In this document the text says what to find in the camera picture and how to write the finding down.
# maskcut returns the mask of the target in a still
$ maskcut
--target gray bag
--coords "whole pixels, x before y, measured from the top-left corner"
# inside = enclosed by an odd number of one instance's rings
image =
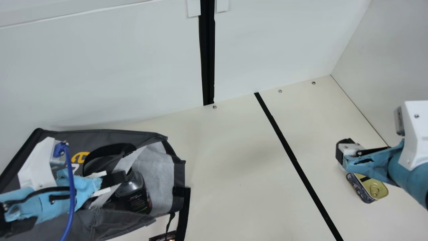
[[[144,148],[132,165],[133,170],[142,173],[152,201],[152,211],[140,214],[130,211],[111,209],[109,204],[98,209],[80,209],[75,213],[71,232],[67,240],[93,241],[107,240],[152,224],[156,217],[180,211],[176,240],[184,240],[187,227],[190,189],[185,188],[184,165],[167,142],[167,137],[150,132],[125,130],[82,130],[55,132],[36,129],[18,151],[3,173],[0,175],[0,193],[19,189],[17,173],[24,164],[34,146],[53,137],[66,140],[70,145],[70,155],[77,170],[75,175],[83,174],[86,167],[85,157],[102,147],[113,144],[127,144],[135,149]],[[106,153],[96,161],[104,163],[103,170],[111,171],[117,162],[129,153]],[[35,225],[24,232],[5,240],[59,240],[67,223],[68,214]]]

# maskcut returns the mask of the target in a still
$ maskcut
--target black spray can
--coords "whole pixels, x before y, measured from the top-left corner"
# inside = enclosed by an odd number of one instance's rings
[[[126,210],[149,214],[152,211],[152,201],[144,183],[143,175],[132,168],[126,175],[128,182],[122,183],[116,190],[116,197]]]

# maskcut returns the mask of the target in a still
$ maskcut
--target beige floor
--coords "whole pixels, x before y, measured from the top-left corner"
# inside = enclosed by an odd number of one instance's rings
[[[388,186],[389,195],[370,205],[355,195],[335,143],[385,144],[331,77],[314,81],[260,94],[344,240],[426,240],[428,213],[403,190]],[[117,127],[169,136],[187,160],[186,240],[334,240],[254,95],[216,106]],[[161,217],[114,240],[148,240],[166,223]]]

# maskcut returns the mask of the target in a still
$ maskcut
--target black tag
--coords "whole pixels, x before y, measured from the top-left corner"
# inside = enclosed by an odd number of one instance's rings
[[[149,241],[175,241],[175,230],[168,232],[166,234],[166,240],[165,240],[165,234],[161,234],[161,235],[149,238]]]

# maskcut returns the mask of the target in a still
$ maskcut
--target yellow logo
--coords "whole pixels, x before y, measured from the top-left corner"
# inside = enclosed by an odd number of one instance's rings
[[[85,161],[87,155],[89,155],[89,152],[87,151],[79,152],[72,157],[71,162],[75,163],[77,161],[77,163],[82,164]]]

